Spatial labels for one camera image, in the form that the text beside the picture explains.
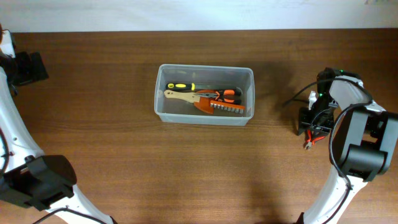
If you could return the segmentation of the clear plastic container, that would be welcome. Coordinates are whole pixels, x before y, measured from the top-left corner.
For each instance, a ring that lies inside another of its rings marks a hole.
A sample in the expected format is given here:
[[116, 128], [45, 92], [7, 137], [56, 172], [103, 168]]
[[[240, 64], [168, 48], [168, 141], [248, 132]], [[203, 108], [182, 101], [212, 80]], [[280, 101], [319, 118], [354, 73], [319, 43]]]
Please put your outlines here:
[[[237, 88], [242, 93], [243, 113], [215, 109], [213, 114], [200, 111], [185, 100], [166, 98], [169, 83], [195, 84], [220, 88]], [[250, 68], [205, 65], [163, 64], [159, 68], [155, 85], [154, 111], [163, 122], [244, 126], [254, 116], [255, 85]]]

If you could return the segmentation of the orange socket rail with sockets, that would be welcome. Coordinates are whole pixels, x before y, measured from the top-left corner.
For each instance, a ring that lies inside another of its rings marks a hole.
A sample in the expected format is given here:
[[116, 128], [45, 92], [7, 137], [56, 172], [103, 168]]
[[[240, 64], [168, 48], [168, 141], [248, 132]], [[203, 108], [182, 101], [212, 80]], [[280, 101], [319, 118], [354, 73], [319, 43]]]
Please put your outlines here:
[[219, 110], [225, 110], [225, 111], [230, 111], [230, 112], [239, 113], [239, 114], [243, 114], [244, 110], [245, 110], [245, 107], [242, 105], [225, 103], [225, 102], [216, 101], [216, 100], [211, 100], [210, 106], [213, 108], [217, 108]]

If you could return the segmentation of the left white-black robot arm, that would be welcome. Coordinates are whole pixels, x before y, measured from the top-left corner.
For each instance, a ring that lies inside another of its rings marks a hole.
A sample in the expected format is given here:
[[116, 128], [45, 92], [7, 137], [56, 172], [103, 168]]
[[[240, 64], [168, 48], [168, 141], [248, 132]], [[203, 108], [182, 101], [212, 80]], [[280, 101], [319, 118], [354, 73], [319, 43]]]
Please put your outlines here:
[[115, 223], [78, 188], [65, 156], [41, 150], [14, 104], [17, 86], [47, 77], [40, 54], [16, 53], [11, 32], [1, 29], [1, 200], [45, 210], [39, 223], [53, 215], [67, 223]]

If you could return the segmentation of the needle-nose pliers orange-black handles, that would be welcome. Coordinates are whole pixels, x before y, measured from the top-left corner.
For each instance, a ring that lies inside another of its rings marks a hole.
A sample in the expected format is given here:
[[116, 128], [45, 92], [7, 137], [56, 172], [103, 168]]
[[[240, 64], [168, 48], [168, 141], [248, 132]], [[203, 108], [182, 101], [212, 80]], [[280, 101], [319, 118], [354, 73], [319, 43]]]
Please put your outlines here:
[[229, 90], [200, 90], [195, 93], [196, 95], [212, 98], [215, 101], [221, 101], [224, 103], [231, 103], [235, 105], [241, 104], [241, 92], [236, 89]]

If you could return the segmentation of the orange scraper wooden handle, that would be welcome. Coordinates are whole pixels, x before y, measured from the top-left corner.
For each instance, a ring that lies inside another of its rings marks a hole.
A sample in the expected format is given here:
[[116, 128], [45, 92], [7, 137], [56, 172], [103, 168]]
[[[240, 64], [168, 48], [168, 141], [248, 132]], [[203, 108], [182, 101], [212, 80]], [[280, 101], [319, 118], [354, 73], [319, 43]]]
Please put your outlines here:
[[165, 90], [164, 96], [166, 98], [184, 100], [189, 103], [193, 103], [194, 107], [196, 107], [200, 111], [207, 113], [207, 114], [213, 114], [214, 108], [212, 108], [210, 106], [210, 101], [213, 98], [216, 98], [217, 94], [211, 93], [211, 92], [205, 93], [204, 91], [201, 91], [199, 93], [194, 93], [194, 92], [185, 92], [184, 93], [184, 92], [177, 92], [177, 91], [172, 91], [172, 90]]

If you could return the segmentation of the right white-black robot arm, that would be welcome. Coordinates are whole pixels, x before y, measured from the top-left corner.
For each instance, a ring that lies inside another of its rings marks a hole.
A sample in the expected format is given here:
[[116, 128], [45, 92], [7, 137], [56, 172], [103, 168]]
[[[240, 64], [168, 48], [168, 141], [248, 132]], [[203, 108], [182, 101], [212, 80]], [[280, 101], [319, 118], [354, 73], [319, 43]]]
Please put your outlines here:
[[304, 147], [329, 137], [331, 169], [316, 201], [297, 223], [337, 223], [354, 196], [389, 169], [397, 142], [397, 114], [379, 106], [355, 73], [325, 68], [308, 106], [298, 114]]

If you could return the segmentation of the metal file yellow-black handle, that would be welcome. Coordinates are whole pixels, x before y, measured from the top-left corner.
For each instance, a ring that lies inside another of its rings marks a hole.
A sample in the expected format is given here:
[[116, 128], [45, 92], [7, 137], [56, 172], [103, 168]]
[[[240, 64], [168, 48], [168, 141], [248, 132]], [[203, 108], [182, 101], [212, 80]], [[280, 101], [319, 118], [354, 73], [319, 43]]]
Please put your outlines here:
[[167, 90], [172, 91], [198, 91], [198, 90], [216, 90], [216, 91], [227, 91], [231, 92], [232, 90], [235, 94], [240, 95], [242, 93], [237, 87], [232, 85], [206, 85], [206, 84], [197, 84], [197, 83], [167, 83]]

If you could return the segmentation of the small red cutting pliers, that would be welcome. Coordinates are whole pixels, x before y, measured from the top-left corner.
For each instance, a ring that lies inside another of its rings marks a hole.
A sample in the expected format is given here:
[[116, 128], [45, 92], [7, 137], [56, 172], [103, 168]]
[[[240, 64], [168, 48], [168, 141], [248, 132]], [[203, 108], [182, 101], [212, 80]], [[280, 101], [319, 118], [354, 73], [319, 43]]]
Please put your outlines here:
[[320, 140], [322, 140], [324, 138], [326, 138], [326, 136], [315, 136], [315, 135], [312, 134], [311, 130], [308, 129], [307, 132], [306, 132], [305, 144], [303, 146], [304, 146], [304, 148], [306, 150], [309, 150], [309, 149], [312, 148], [312, 146], [316, 142], [318, 142], [318, 141], [320, 141]]

